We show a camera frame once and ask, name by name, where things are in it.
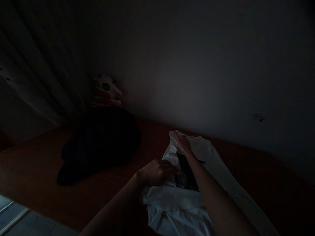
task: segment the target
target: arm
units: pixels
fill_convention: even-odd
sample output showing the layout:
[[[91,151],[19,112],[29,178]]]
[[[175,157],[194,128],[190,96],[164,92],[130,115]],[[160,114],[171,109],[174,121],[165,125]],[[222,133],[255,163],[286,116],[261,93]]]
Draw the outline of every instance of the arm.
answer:
[[[206,210],[218,235],[258,235],[242,211],[193,154],[189,141],[174,132],[179,149],[193,171]]]
[[[146,185],[161,185],[165,178],[176,173],[168,160],[153,160],[133,175],[128,183],[88,223],[79,236],[115,234],[121,216],[128,213],[132,203]]]

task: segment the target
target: white cloth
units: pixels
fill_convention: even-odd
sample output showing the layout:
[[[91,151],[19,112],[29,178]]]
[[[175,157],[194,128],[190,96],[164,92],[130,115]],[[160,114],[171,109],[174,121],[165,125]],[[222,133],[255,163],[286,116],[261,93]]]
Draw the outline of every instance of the white cloth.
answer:
[[[170,144],[162,159],[169,160],[180,169],[176,140],[173,132],[169,135]],[[264,212],[230,173],[211,142],[202,137],[186,137],[193,153],[205,162],[207,171],[242,209],[258,233],[279,235]],[[140,202],[147,204],[149,227],[162,235],[214,235],[215,229],[212,229],[200,193],[174,186],[175,177],[171,176],[164,185],[146,187],[142,191]]]

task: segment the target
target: person's right hand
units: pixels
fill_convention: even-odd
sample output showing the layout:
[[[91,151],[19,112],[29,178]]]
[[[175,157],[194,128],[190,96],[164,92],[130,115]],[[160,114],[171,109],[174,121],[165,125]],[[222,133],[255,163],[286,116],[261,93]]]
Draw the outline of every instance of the person's right hand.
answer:
[[[168,160],[153,160],[138,171],[144,183],[151,186],[160,186],[169,175],[176,172],[176,167]]]
[[[185,156],[192,153],[190,143],[185,135],[179,135],[176,131],[173,132],[173,135],[176,139],[178,148]]]

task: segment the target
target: cow plush toy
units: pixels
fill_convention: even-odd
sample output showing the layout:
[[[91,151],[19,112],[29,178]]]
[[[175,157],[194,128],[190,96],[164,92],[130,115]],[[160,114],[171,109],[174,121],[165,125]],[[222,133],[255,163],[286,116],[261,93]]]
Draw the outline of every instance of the cow plush toy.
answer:
[[[93,79],[93,84],[95,85],[95,98],[89,101],[92,106],[123,106],[119,100],[122,93],[116,86],[116,80],[107,75],[100,74],[99,78]]]

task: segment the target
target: black fabric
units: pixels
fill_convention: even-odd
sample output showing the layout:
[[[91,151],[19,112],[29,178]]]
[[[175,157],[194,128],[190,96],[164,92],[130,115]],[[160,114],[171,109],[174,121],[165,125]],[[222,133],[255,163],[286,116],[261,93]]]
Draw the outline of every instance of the black fabric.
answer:
[[[181,168],[181,175],[175,175],[176,187],[199,192],[196,179],[187,161],[187,158],[184,155],[179,154],[179,153],[176,153],[176,155],[178,157],[180,168]]]
[[[130,160],[141,140],[134,115],[119,107],[92,108],[63,146],[57,183],[71,185]]]

